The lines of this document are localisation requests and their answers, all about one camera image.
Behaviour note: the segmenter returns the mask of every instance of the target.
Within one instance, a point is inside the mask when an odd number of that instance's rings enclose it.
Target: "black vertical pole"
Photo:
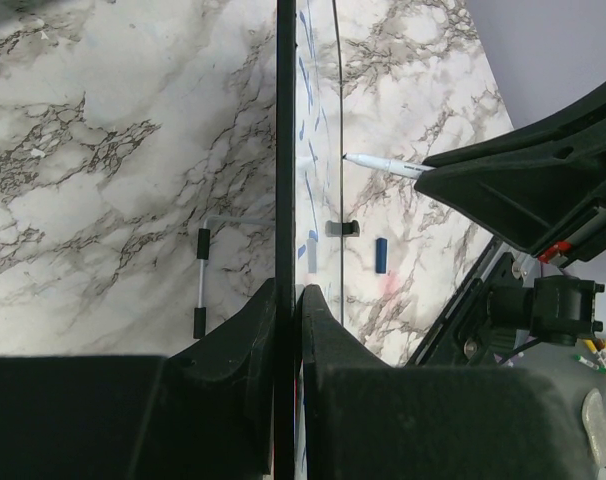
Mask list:
[[[276,15],[274,478],[293,480],[296,1],[277,0]]]

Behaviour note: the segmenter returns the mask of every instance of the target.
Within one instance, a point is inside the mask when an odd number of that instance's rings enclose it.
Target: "marble surface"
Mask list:
[[[356,0],[339,10],[345,151],[421,162],[511,129],[465,2]],[[490,235],[412,189],[412,181],[344,164],[345,326],[403,364]],[[375,240],[388,239],[386,275]]]
[[[510,128],[463,2],[338,9],[346,151],[421,161]],[[274,217],[274,19],[272,0],[0,0],[0,354],[192,343],[196,229]],[[344,216],[362,227],[344,243],[345,325],[398,364],[489,236],[407,180],[344,167]],[[273,252],[270,229],[214,229],[210,328],[273,274]]]
[[[0,354],[193,342],[201,221],[274,218],[274,15],[0,1]],[[269,228],[214,228],[210,328],[272,275],[273,250]]]

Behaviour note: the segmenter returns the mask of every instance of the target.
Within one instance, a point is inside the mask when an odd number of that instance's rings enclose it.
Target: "metal screw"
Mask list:
[[[521,278],[521,265],[519,262],[512,263],[512,275],[514,275],[514,278]]]
[[[478,349],[479,346],[471,338],[468,338],[465,342],[465,345],[463,345],[463,353],[468,358],[468,360],[474,356]]]

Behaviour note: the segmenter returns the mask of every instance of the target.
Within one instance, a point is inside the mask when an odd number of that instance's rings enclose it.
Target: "black mount bracket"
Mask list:
[[[594,297],[603,286],[589,280],[553,276],[524,287],[515,259],[504,253],[483,281],[473,279],[449,318],[426,347],[419,363],[494,365],[495,354],[514,349],[517,330],[541,341],[572,346],[594,338],[603,324],[594,320]]]
[[[566,267],[606,250],[606,82],[556,114],[426,158],[415,190]]]
[[[358,220],[351,222],[332,222],[325,223],[325,235],[328,237],[359,237],[361,236],[361,226]]]

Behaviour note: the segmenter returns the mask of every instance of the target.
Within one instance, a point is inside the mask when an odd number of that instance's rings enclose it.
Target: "white marker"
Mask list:
[[[393,158],[373,157],[363,153],[349,153],[343,157],[348,162],[356,163],[362,167],[372,168],[374,170],[382,170],[391,173],[392,175],[400,175],[401,177],[418,180],[418,178],[434,167],[427,167],[420,163],[403,162]]]

